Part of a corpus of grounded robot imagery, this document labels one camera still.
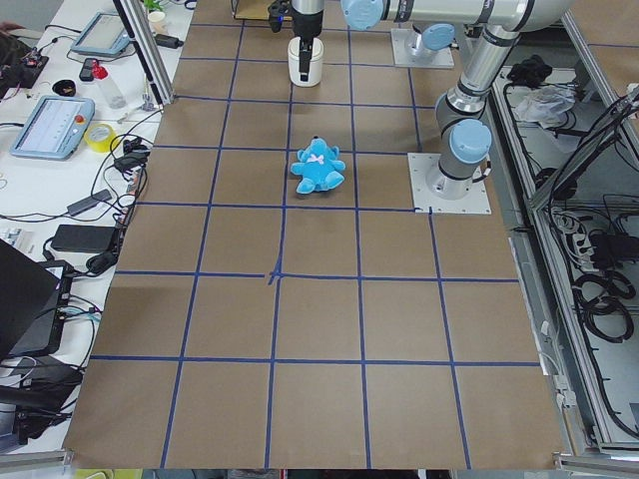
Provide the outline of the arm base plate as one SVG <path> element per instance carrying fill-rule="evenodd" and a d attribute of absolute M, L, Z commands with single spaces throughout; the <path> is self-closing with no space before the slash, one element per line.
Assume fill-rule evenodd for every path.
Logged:
<path fill-rule="evenodd" d="M 440 154 L 407 155 L 413 209 L 422 214 L 490 215 L 491 207 L 480 166 L 470 179 L 452 180 L 439 169 Z"/>
<path fill-rule="evenodd" d="M 423 30 L 392 29 L 391 46 L 396 67 L 452 69 L 450 45 L 454 27 L 448 23 L 432 24 Z"/>

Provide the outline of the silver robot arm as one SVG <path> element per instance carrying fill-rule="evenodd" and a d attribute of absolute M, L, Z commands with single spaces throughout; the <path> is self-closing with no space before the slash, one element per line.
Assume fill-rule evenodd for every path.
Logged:
<path fill-rule="evenodd" d="M 459 200 L 468 194 L 476 169 L 489 153 L 492 134 L 480 117 L 490 87 L 518 39 L 516 31 L 485 26 L 456 85 L 436 103 L 442 151 L 426 180 L 445 200 Z"/>
<path fill-rule="evenodd" d="M 369 30 L 381 21 L 442 22 L 487 26 L 460 78 L 465 88 L 484 91 L 521 32 L 540 30 L 571 7 L 570 1 L 342 1 L 345 23 L 354 30 Z"/>

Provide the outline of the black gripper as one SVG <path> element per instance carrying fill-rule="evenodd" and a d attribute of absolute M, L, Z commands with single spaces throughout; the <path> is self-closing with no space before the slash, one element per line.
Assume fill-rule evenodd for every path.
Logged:
<path fill-rule="evenodd" d="M 293 28 L 296 36 L 300 37 L 299 44 L 299 75 L 300 81 L 307 81 L 307 41 L 304 38 L 315 38 L 320 35 L 322 29 L 323 11 L 313 14 L 304 14 L 297 10 L 292 11 Z"/>

